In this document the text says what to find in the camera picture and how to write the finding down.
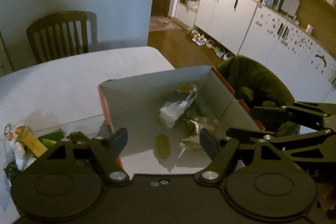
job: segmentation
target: shoe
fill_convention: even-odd
[[[216,53],[216,56],[219,58],[222,58],[224,56],[224,52],[221,52],[220,50]]]
[[[196,41],[196,44],[198,46],[204,46],[206,43],[207,43],[207,39],[206,38],[203,38],[202,40]]]
[[[230,52],[227,52],[226,54],[224,54],[224,56],[223,56],[223,59],[225,60],[225,61],[227,61],[227,60],[229,60],[229,59],[231,59],[232,58],[232,54],[230,53]]]
[[[201,37],[201,35],[199,34],[199,32],[197,32],[196,35],[194,35],[194,38],[192,39],[193,42],[196,43],[196,41]]]

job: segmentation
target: chair backrest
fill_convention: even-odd
[[[40,64],[89,52],[86,19],[85,12],[66,11],[48,15],[32,23],[26,33],[36,62]]]

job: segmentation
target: cardboard box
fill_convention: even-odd
[[[230,127],[263,129],[260,122],[256,123],[251,119],[247,113],[248,107],[234,98],[234,90],[231,86],[215,68],[209,66],[107,80],[98,87],[105,120],[111,125],[113,131],[125,127],[129,133],[128,144],[122,157],[149,151],[146,154],[147,159],[151,160],[149,157],[154,152],[158,163],[164,164],[168,172],[179,165],[176,163],[182,151],[179,142],[187,137],[186,126],[181,123],[177,127],[168,129],[160,122],[158,115],[160,107],[171,91],[192,84],[198,87],[199,95],[205,99],[212,113],[219,120],[216,135],[224,137]],[[169,137],[172,150],[171,156],[164,162],[155,151],[155,139],[159,134],[166,134]],[[192,165],[199,169],[206,167],[210,162],[209,158],[206,154],[200,158],[198,154],[202,153],[190,151],[189,161],[180,163],[181,166]],[[134,164],[134,168],[145,165],[143,160]],[[155,165],[157,161],[152,161],[151,164]],[[139,168],[139,170],[143,170],[141,173],[149,173],[149,169],[146,170],[146,168]]]

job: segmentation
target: cabinet handle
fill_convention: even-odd
[[[277,32],[278,39],[280,39],[283,30],[284,30],[284,25],[283,25],[283,23],[281,23],[280,28],[279,28],[279,30]]]
[[[280,33],[280,31],[281,31],[281,29],[284,27],[284,25],[283,25],[283,23],[281,23],[281,25],[280,25],[280,28],[279,28],[279,30],[278,30],[278,32],[277,32],[277,35],[279,35],[279,33]]]
[[[237,5],[238,5],[238,0],[236,0],[236,3],[235,3],[235,7],[234,7],[235,11],[236,11]]]
[[[285,30],[285,32],[283,33],[282,38],[285,37],[285,34],[287,33],[287,30],[288,30],[288,27],[286,27],[286,30]]]

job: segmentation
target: cabinet door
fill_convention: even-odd
[[[288,87],[315,46],[314,40],[287,22],[281,39],[274,45],[267,58],[266,67]]]
[[[236,0],[215,0],[216,4],[212,12],[207,34],[215,40],[221,41],[230,12]]]
[[[237,54],[256,9],[253,0],[236,0],[224,30],[221,44],[233,54]]]
[[[197,10],[195,25],[204,32],[207,31],[215,0],[201,0]]]
[[[265,65],[273,45],[285,29],[285,23],[286,20],[277,13],[259,5],[238,54]]]
[[[336,62],[320,45],[316,45],[300,66],[289,90],[297,101],[320,103],[331,92],[335,77]]]

